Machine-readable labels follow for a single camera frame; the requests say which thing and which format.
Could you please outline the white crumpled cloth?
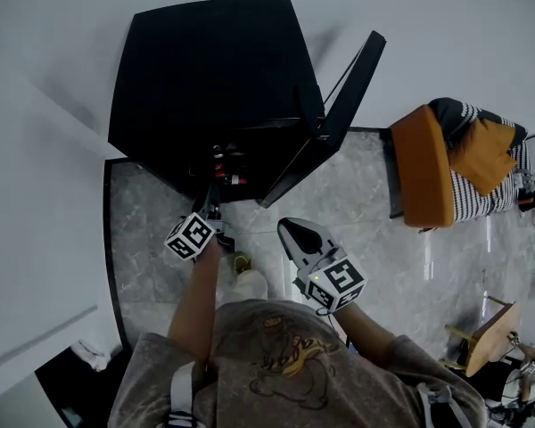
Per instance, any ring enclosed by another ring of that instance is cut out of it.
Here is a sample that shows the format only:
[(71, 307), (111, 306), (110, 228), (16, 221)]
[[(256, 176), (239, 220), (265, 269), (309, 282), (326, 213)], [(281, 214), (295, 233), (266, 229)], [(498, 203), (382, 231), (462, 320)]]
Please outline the white crumpled cloth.
[(70, 350), (82, 361), (90, 365), (95, 372), (102, 372), (107, 368), (111, 357), (95, 349), (83, 340), (78, 340), (70, 346)]

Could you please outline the orange sofa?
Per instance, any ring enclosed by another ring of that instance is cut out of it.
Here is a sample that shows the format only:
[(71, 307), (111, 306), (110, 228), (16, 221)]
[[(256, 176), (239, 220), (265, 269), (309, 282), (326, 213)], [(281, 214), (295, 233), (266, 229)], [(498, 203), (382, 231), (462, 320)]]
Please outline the orange sofa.
[[(456, 224), (447, 147), (429, 103), (410, 112), (389, 130), (405, 224), (423, 229)], [(516, 205), (531, 203), (534, 193)]]

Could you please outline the orange square cushion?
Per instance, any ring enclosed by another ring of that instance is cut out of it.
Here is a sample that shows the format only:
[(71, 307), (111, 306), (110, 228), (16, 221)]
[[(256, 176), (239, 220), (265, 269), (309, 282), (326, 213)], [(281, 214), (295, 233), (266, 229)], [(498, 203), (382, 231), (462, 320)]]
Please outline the orange square cushion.
[(516, 165), (509, 154), (514, 136), (514, 127), (477, 119), (449, 151), (449, 166), (488, 196)]

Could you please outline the black glass-door fridge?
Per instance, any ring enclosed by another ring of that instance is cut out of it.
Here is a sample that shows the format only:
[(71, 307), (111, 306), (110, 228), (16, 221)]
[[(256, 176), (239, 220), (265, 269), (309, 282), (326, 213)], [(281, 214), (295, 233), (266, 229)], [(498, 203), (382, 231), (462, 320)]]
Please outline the black glass-door fridge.
[[(263, 198), (308, 137), (323, 100), (290, 0), (209, 0), (134, 16), (121, 55), (108, 140), (195, 196), (216, 162), (246, 185), (224, 202)], [(214, 145), (225, 156), (212, 156)], [(226, 150), (239, 147), (243, 155)]]

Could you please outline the black white striped blanket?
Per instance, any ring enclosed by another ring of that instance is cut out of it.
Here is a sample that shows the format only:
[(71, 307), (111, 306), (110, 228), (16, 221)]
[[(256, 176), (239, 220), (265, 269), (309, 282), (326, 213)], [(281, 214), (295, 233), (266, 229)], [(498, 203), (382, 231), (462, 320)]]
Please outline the black white striped blanket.
[(523, 126), (493, 112), (452, 98), (434, 99), (429, 103), (429, 107), (440, 125), (448, 156), (449, 151), (477, 119), (490, 120), (515, 129), (509, 154), (516, 160), (516, 165), (488, 196), (480, 196), (467, 179), (449, 167), (454, 197), (454, 220), (456, 222), (486, 216), (492, 212), (509, 210), (518, 201), (530, 198), (529, 195), (519, 193), (513, 178), (516, 168), (530, 170), (531, 167), (525, 146), (527, 130)]

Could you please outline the wooden stool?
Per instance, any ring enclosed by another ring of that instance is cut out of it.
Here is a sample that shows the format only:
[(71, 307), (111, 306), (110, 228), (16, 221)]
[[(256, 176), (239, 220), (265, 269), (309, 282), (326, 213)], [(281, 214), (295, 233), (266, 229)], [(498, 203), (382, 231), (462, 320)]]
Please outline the wooden stool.
[(502, 355), (507, 354), (508, 347), (512, 346), (509, 336), (517, 332), (519, 305), (487, 295), (483, 306), (487, 308), (491, 305), (499, 305), (499, 311), (474, 333), (465, 333), (450, 325), (445, 326), (450, 335), (465, 340), (468, 349), (463, 365), (446, 359), (441, 359), (440, 364), (462, 371), (466, 377), (472, 377), (490, 361), (498, 361)]

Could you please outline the tripod-mounted device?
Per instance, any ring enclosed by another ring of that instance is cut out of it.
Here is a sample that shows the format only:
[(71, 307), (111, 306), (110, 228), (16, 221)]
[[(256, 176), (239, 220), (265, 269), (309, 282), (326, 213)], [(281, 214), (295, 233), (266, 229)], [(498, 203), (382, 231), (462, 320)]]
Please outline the tripod-mounted device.
[(535, 418), (535, 347), (520, 342), (517, 348), (524, 359), (507, 377), (500, 402), (504, 407), (531, 407), (534, 415), (529, 418)]

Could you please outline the small grey device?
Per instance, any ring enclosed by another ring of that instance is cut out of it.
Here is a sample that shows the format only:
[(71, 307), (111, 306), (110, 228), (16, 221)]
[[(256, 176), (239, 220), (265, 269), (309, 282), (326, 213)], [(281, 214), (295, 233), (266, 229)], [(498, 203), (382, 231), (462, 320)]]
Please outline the small grey device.
[(516, 168), (513, 174), (514, 185), (519, 193), (533, 196), (535, 192), (535, 181), (528, 169)]

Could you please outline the person's left leg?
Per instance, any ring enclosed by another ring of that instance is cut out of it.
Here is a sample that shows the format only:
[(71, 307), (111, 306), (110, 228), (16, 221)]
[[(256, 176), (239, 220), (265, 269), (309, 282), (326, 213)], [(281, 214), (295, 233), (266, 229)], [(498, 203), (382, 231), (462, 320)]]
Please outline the person's left leg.
[(218, 288), (216, 307), (234, 302), (267, 299), (266, 278), (258, 270), (249, 269), (236, 275), (233, 282), (223, 284)]

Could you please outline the person's right forearm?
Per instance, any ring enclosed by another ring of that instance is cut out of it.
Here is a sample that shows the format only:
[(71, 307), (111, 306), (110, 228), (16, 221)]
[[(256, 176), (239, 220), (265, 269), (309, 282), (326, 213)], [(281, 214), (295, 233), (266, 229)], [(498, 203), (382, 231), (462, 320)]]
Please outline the person's right forearm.
[(378, 325), (354, 302), (336, 310), (333, 316), (361, 357), (379, 367), (388, 365), (395, 335)]

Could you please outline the person's left forearm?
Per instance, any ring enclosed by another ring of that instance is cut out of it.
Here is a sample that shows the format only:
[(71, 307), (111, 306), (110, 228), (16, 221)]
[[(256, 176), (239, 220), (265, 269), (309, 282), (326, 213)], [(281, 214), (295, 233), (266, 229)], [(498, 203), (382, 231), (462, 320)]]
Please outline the person's left forearm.
[(187, 288), (169, 325), (168, 338), (201, 362), (210, 356), (222, 249), (212, 237), (193, 264)]

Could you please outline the person's brown printed shirt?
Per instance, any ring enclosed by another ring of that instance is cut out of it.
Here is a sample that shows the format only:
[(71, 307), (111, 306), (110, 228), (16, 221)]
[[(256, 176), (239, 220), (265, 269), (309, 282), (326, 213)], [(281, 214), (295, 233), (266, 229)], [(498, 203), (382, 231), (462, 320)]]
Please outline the person's brown printed shirt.
[(201, 362), (139, 337), (108, 428), (485, 428), (479, 393), (406, 336), (386, 367), (351, 352), (291, 301), (222, 306)]

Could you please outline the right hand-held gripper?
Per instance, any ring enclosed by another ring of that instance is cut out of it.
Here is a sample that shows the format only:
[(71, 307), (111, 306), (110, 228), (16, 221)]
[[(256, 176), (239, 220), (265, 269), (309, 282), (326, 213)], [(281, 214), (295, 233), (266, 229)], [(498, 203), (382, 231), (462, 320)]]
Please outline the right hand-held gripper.
[[(366, 278), (360, 265), (352, 254), (335, 246), (325, 227), (302, 218), (281, 218), (277, 234), (287, 257), (300, 266), (293, 283), (327, 313), (346, 307), (363, 292)], [(313, 260), (313, 252), (327, 248), (332, 249)]]

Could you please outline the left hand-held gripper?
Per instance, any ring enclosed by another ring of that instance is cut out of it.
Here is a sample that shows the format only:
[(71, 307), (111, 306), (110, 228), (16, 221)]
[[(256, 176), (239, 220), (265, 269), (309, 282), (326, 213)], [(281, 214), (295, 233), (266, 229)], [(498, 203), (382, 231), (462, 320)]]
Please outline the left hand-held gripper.
[(172, 228), (164, 246), (186, 261), (199, 256), (215, 236), (226, 253), (234, 253), (235, 236), (231, 226), (221, 218), (220, 200), (217, 184), (202, 185), (194, 200), (195, 212), (182, 218)]

